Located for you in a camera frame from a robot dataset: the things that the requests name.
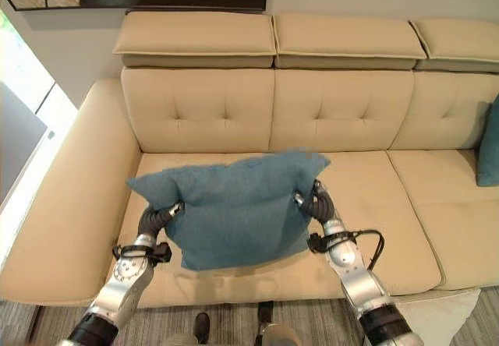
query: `gray carpet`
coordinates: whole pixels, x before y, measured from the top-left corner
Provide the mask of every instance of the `gray carpet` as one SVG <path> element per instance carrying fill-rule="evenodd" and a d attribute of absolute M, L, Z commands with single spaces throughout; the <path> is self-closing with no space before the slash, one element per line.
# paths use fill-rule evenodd
<path fill-rule="evenodd" d="M 1 308 L 4 319 L 17 324 L 27 321 L 28 312 L 9 304 Z M 85 309 L 43 308 L 34 331 L 35 344 L 55 344 L 71 332 Z M 205 311 L 212 323 L 211 342 L 252 345 L 257 333 L 256 305 L 209 305 L 140 310 L 116 339 L 116 345 L 162 344 L 174 333 L 190 333 L 197 313 Z M 274 321 L 293 327 L 304 345 L 361 345 L 362 332 L 345 300 L 278 302 Z M 499 344 L 499 288 L 483 289 L 472 315 L 455 335 L 451 346 Z"/>
<path fill-rule="evenodd" d="M 0 301 L 0 345 L 25 344 L 36 312 L 36 305 Z"/>

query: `throw pillow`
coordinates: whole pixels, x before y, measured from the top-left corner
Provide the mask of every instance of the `throw pillow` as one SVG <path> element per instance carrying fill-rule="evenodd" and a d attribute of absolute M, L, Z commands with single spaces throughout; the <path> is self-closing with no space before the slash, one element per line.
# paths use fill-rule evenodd
<path fill-rule="evenodd" d="M 230 165 L 165 169 L 128 183 L 155 210 L 184 201 L 185 212 L 167 226 L 167 235 L 182 250 L 183 267 L 213 270 L 307 249 L 310 218 L 293 196 L 310 194 L 328 165 L 319 154 L 288 152 Z"/>
<path fill-rule="evenodd" d="M 499 97 L 490 109 L 476 169 L 478 186 L 499 185 Z"/>

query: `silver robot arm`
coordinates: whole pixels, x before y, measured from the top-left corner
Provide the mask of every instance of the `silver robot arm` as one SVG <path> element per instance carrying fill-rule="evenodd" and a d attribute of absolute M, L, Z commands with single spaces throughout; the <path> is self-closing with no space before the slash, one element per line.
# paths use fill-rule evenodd
<path fill-rule="evenodd" d="M 315 181 L 313 197 L 305 200 L 296 193 L 295 201 L 306 214 L 317 219 L 324 230 L 324 237 L 311 235 L 309 247 L 322 252 L 342 283 L 342 289 L 356 313 L 365 335 L 373 346 L 420 346 L 421 338 L 413 333 L 390 295 L 371 270 L 384 245 L 378 231 L 351 233 L 345 229 L 325 187 Z M 376 233 L 378 245 L 373 261 L 364 265 L 355 238 L 361 234 Z"/>
<path fill-rule="evenodd" d="M 90 304 L 68 340 L 59 346 L 110 345 L 134 314 L 140 296 L 154 276 L 158 263 L 168 262 L 172 251 L 166 242 L 156 245 L 157 234 L 181 210 L 177 203 L 169 210 L 147 208 L 139 222 L 139 232 L 132 245 L 117 246 L 113 254 L 118 260 L 111 278 Z"/>

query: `sofa headrest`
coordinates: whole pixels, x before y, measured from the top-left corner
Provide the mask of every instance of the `sofa headrest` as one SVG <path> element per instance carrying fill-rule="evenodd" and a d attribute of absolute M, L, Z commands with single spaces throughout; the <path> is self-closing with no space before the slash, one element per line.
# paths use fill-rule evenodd
<path fill-rule="evenodd" d="M 426 57 L 399 19 L 284 13 L 274 17 L 279 68 L 411 69 Z"/>
<path fill-rule="evenodd" d="M 411 24 L 428 54 L 417 69 L 499 72 L 499 23 L 432 18 Z"/>
<path fill-rule="evenodd" d="M 268 68 L 271 18 L 229 12 L 130 12 L 115 54 L 128 66 Z"/>

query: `beige sofa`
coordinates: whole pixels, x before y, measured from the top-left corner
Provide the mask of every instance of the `beige sofa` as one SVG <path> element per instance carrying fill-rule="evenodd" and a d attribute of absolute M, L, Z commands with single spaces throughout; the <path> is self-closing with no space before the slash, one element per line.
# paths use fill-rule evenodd
<path fill-rule="evenodd" d="M 314 29 L 332 35 L 319 40 L 336 42 L 316 39 L 310 49 L 293 50 L 285 36 L 294 30 L 288 38 L 306 44 L 302 18 L 129 14 L 116 47 L 127 66 L 121 79 L 100 79 L 87 95 L 12 247 L 0 295 L 87 304 L 114 264 L 112 246 L 134 239 L 146 207 L 130 194 L 127 178 L 296 147 L 331 159 L 319 179 L 347 228 L 384 234 L 374 271 L 390 293 L 499 284 L 499 187 L 476 186 L 474 153 L 499 76 L 379 69 L 392 58 L 395 65 L 386 68 L 407 67 L 407 59 L 410 68 L 425 56 L 411 26 L 397 20 L 369 19 L 368 26 L 379 26 L 373 39 L 359 36 L 373 33 L 359 29 L 366 19 L 351 19 L 355 35 L 343 28 L 335 39 L 344 23 L 322 18 Z M 350 56 L 356 41 L 363 52 Z M 283 46 L 285 60 L 294 54 L 289 64 L 300 69 L 269 68 L 268 57 Z M 306 69 L 314 57 L 322 69 Z M 191 61 L 195 69 L 179 68 Z M 338 64 L 375 70 L 331 69 Z M 319 231 L 316 222 L 310 231 Z M 368 260 L 376 239 L 359 244 Z M 172 261 L 157 266 L 141 306 L 342 297 L 325 258 L 309 251 L 197 273 L 180 267 L 181 251 L 170 245 Z"/>

